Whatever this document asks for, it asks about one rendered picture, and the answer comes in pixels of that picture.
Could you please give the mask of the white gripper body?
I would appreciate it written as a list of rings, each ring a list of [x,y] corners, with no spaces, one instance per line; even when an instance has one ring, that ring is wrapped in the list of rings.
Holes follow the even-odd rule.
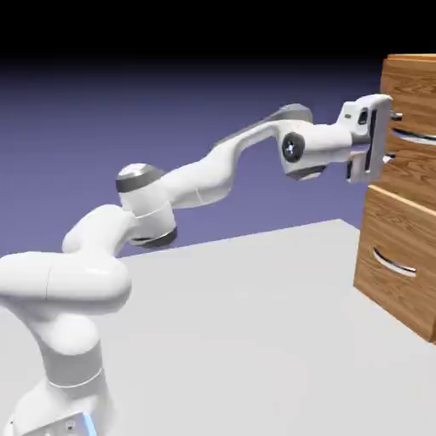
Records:
[[[349,127],[352,152],[347,165],[347,180],[351,183],[372,183],[379,179],[384,164],[388,124],[393,99],[374,94],[358,98]]]

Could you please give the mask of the light wood cabinet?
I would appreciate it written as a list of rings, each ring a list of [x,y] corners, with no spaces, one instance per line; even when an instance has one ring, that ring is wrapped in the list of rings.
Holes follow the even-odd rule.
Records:
[[[387,162],[365,196],[354,285],[436,345],[436,53],[389,55],[380,90]]]

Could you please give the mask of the wood drawer front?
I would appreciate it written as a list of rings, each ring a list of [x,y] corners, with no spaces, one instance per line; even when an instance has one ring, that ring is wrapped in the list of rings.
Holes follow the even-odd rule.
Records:
[[[388,259],[416,269],[406,277]],[[436,212],[369,186],[361,222],[354,286],[424,340],[436,344]]]
[[[388,124],[384,165],[378,186],[436,210],[436,146],[404,141],[391,129],[436,135],[436,54],[391,54],[381,71],[380,91],[393,98],[401,121]]]

